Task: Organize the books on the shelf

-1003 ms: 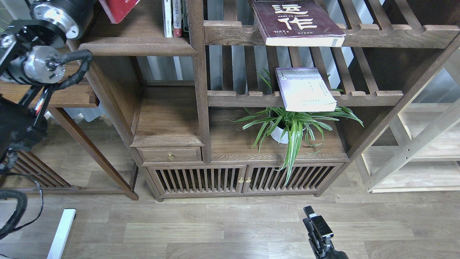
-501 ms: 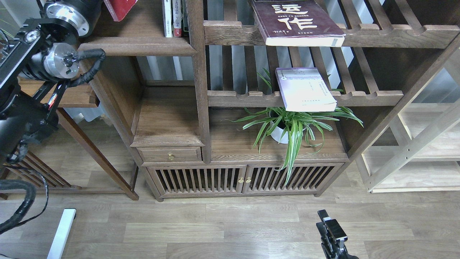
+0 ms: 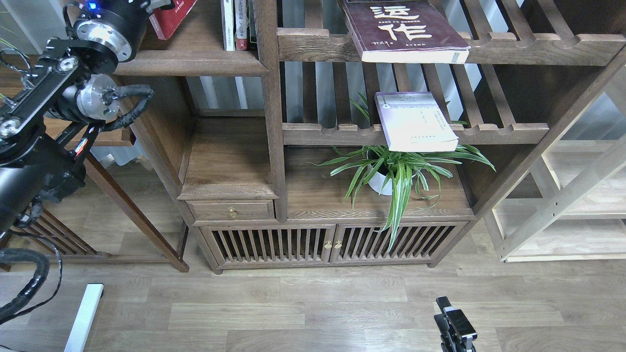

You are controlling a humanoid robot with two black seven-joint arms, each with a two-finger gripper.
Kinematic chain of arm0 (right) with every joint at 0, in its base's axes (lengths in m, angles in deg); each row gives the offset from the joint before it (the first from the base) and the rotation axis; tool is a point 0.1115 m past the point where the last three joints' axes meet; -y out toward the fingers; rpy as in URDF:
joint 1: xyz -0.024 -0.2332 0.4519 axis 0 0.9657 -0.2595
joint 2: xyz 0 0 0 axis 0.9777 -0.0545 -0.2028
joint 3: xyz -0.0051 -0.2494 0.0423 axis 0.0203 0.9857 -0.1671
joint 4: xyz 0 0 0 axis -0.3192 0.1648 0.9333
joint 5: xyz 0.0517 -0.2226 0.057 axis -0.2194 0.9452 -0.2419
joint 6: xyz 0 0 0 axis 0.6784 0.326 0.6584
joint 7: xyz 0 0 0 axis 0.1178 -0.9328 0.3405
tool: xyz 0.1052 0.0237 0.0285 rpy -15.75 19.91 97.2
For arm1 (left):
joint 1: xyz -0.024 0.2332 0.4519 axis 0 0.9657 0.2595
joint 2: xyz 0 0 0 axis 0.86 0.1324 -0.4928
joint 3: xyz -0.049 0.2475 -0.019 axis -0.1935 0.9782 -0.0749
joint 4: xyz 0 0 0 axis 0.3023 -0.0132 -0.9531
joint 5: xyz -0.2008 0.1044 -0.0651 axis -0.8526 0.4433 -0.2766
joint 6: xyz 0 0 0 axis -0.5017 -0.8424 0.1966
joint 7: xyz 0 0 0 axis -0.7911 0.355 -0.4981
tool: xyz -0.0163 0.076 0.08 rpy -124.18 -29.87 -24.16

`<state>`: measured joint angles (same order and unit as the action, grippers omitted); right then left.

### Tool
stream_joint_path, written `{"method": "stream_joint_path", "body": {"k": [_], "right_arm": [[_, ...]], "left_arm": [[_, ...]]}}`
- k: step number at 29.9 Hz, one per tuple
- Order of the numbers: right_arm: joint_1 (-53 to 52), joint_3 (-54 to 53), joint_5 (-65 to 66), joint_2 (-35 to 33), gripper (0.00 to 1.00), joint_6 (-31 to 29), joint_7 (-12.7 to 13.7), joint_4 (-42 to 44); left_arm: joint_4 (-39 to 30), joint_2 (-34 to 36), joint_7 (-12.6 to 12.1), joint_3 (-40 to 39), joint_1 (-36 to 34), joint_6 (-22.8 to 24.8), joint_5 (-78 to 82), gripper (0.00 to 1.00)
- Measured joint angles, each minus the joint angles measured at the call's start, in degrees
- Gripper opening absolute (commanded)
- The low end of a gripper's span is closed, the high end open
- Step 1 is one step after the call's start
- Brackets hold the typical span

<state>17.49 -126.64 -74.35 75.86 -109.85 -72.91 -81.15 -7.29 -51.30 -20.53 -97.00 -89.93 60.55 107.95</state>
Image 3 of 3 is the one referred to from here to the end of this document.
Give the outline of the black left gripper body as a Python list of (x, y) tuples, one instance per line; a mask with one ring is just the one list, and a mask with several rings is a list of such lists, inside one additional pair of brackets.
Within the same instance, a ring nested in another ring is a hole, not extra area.
[(174, 0), (143, 0), (142, 9), (154, 13), (157, 9), (170, 10), (175, 8)]

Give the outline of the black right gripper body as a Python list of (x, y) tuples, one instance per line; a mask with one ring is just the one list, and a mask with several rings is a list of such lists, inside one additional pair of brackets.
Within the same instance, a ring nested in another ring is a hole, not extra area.
[(434, 320), (441, 334), (443, 352), (475, 352), (478, 334), (460, 309), (443, 310)]

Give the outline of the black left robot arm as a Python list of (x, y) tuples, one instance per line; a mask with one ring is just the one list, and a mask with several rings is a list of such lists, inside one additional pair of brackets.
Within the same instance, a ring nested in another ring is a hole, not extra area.
[(43, 203), (85, 185), (85, 158), (97, 136), (130, 126), (154, 98), (145, 84), (118, 86), (119, 63), (133, 60), (156, 11), (172, 0), (69, 0), (66, 35), (52, 37), (35, 65), (2, 64), (23, 89), (1, 107), (1, 236), (33, 225)]

